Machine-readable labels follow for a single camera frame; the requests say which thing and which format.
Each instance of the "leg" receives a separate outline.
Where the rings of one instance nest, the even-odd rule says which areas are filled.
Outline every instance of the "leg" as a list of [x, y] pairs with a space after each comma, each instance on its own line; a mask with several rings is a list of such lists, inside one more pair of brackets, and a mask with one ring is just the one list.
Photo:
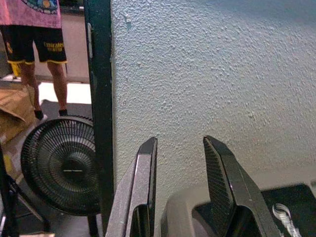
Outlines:
[[48, 62], [47, 67], [50, 70], [53, 81], [54, 89], [58, 99], [60, 110], [67, 109], [67, 82], [64, 76], [62, 64]]
[[23, 85], [30, 85], [34, 88], [34, 109], [36, 111], [40, 111], [40, 93], [39, 93], [39, 85], [35, 78], [35, 64], [19, 64], [21, 68], [21, 80]]

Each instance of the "stucco wall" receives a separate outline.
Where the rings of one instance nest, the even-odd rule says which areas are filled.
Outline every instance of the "stucco wall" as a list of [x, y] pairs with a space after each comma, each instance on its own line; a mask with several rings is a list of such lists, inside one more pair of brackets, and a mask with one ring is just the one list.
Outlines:
[[205, 134], [251, 173], [315, 163], [315, 9], [312, 0], [112, 1], [117, 179], [157, 136], [157, 217], [172, 193], [205, 181]]

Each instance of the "cardboard box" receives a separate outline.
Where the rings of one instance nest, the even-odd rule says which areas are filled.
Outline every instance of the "cardboard box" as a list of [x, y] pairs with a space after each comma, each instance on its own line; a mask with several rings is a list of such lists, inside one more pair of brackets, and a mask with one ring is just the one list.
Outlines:
[[6, 144], [34, 122], [34, 108], [28, 89], [0, 88], [1, 144]]

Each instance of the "black fan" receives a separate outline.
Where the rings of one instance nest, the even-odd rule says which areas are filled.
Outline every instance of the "black fan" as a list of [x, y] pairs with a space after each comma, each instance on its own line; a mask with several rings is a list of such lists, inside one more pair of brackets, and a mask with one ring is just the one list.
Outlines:
[[54, 208], [100, 212], [92, 120], [67, 116], [36, 127], [24, 142], [21, 167], [32, 191]]

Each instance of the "black metal frame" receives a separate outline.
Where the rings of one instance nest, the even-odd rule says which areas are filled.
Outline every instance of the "black metal frame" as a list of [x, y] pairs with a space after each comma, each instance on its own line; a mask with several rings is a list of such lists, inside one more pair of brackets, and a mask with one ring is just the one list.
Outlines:
[[18, 199], [28, 208], [29, 214], [20, 216], [25, 217], [28, 215], [35, 215], [43, 223], [43, 230], [49, 232], [50, 226], [47, 219], [41, 215], [38, 210], [33, 205], [32, 201], [27, 197], [27, 195], [19, 188], [16, 182], [7, 174], [3, 153], [0, 144], [0, 192], [3, 203], [3, 216], [1, 223], [4, 219], [4, 227], [2, 232], [2, 237], [19, 237], [17, 217], [15, 215], [15, 207]]
[[114, 198], [111, 1], [84, 0], [96, 159], [103, 233]]

